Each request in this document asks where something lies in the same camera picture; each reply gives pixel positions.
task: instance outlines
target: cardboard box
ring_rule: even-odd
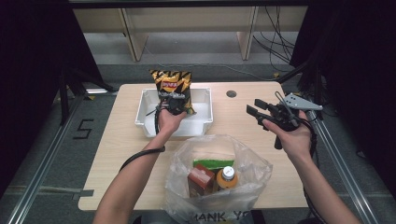
[[[203,165],[197,164],[189,173],[190,197],[204,196],[213,192],[215,174]]]

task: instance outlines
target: handheld controller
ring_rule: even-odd
[[[275,123],[279,128],[285,132],[292,132],[300,127],[301,120],[299,119],[299,109],[321,110],[321,105],[315,105],[296,95],[289,94],[285,99],[276,92],[276,97],[279,99],[279,104],[271,105],[265,103],[263,100],[255,99],[254,105],[263,110],[268,110],[271,115],[260,113],[258,109],[251,105],[247,105],[247,113],[256,118],[257,123],[262,126],[265,131],[268,129],[262,124],[264,119],[268,119]],[[282,149],[280,139],[276,137],[275,148]]]

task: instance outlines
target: white plastic bin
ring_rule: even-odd
[[[190,89],[192,108],[196,114],[187,115],[184,118],[178,130],[172,136],[200,136],[210,128],[213,122],[212,111],[212,94],[210,88]],[[141,127],[147,137],[156,135],[154,126],[155,112],[146,116],[153,111],[160,102],[156,89],[142,90],[140,105],[137,110],[135,125]]]

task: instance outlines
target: bottle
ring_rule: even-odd
[[[238,176],[231,166],[226,166],[218,172],[216,176],[218,190],[231,189],[238,183]]]

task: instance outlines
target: wooden table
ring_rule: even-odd
[[[93,195],[80,198],[78,207],[81,210],[96,210],[121,165],[150,140],[140,127],[136,127],[134,120],[142,90],[154,88],[154,84],[121,86],[84,187],[84,190],[93,190]],[[246,113],[246,105],[254,105],[256,98],[277,104],[279,101],[275,97],[275,92],[283,93],[280,84],[277,82],[192,83],[191,88],[211,89],[213,124],[206,134],[228,134],[274,165],[272,177],[254,208],[307,207],[303,185],[294,166],[283,150],[274,149],[276,136],[264,131],[262,126],[257,125],[257,121]],[[236,91],[236,96],[228,97],[227,91]],[[177,146],[185,139],[173,137],[166,143],[166,151],[161,153],[157,160],[135,210],[161,209],[170,158]]]

